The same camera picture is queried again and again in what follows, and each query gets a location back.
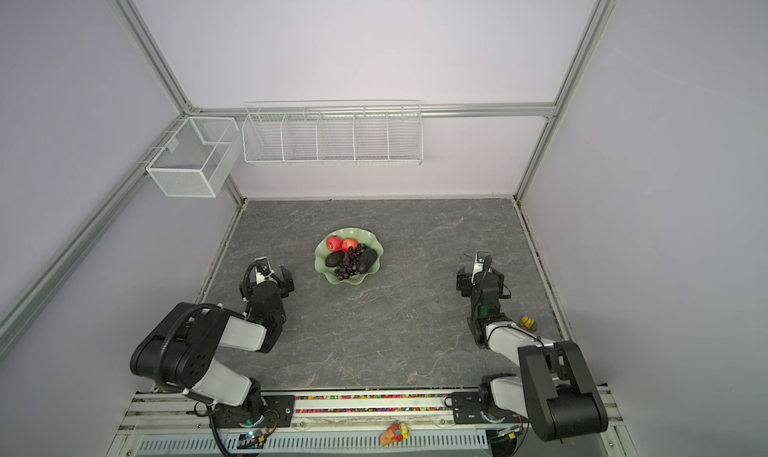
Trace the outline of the red apple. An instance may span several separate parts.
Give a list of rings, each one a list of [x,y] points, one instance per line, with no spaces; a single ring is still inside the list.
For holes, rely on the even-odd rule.
[[[331,253],[343,250],[343,239],[336,235],[331,235],[326,239],[326,246]]]
[[[355,250],[358,247],[358,241],[353,238],[346,238],[342,241],[342,250],[345,253]]]

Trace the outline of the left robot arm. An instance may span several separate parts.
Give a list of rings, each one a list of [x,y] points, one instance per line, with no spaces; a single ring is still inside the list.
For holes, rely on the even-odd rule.
[[[220,304],[177,304],[137,346],[130,370],[160,391],[206,405],[215,422],[254,427],[268,411],[261,384],[219,362],[216,353],[271,352],[287,321],[283,300],[295,282],[287,267],[274,270],[260,257],[247,267],[239,291],[246,304],[241,312]]]

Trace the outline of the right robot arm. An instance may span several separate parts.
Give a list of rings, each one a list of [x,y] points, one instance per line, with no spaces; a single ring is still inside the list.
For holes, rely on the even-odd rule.
[[[467,323],[475,344],[518,369],[482,379],[477,414],[493,423],[518,417],[544,442],[608,429],[608,412],[580,347],[542,338],[502,312],[501,301],[511,293],[491,253],[478,251],[471,269],[457,271],[456,289],[470,300]]]

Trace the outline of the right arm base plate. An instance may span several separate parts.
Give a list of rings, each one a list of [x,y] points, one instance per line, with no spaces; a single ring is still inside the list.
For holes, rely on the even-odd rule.
[[[525,424],[527,419],[515,412],[486,404],[478,391],[453,392],[443,399],[455,424]]]

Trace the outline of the green wavy fruit bowl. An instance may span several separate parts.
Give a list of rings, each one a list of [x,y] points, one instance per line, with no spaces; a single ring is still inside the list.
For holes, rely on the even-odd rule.
[[[342,228],[325,236],[314,251],[315,270],[331,284],[359,285],[379,271],[384,249],[361,228]]]

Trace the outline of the dark purple grape bunch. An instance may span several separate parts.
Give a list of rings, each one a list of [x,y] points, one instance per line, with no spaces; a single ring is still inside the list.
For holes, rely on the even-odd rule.
[[[334,274],[341,280],[348,280],[357,276],[359,274],[356,270],[357,258],[366,248],[367,246],[365,244],[358,244],[358,247],[355,250],[346,253],[344,262],[334,269]]]

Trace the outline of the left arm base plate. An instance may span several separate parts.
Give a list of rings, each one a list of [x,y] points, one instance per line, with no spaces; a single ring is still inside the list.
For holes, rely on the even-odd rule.
[[[217,404],[212,419],[217,428],[283,428],[291,425],[296,398],[292,394],[267,394],[260,401],[246,400],[241,407]]]

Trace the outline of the dark avocado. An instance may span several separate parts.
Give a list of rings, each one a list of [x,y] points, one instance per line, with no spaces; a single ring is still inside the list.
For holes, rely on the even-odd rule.
[[[360,274],[365,274],[370,271],[372,266],[378,259],[378,253],[373,248],[364,249],[357,258],[356,270]]]
[[[343,250],[339,250],[328,255],[324,264],[327,268],[334,269],[339,267],[344,262],[345,258],[346,253]]]

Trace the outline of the dark avocado front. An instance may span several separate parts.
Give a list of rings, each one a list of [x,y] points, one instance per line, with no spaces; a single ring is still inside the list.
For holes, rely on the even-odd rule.
[[[345,258],[346,253],[343,250],[339,250],[328,255],[324,264],[327,268],[334,269],[339,267],[344,262]]]

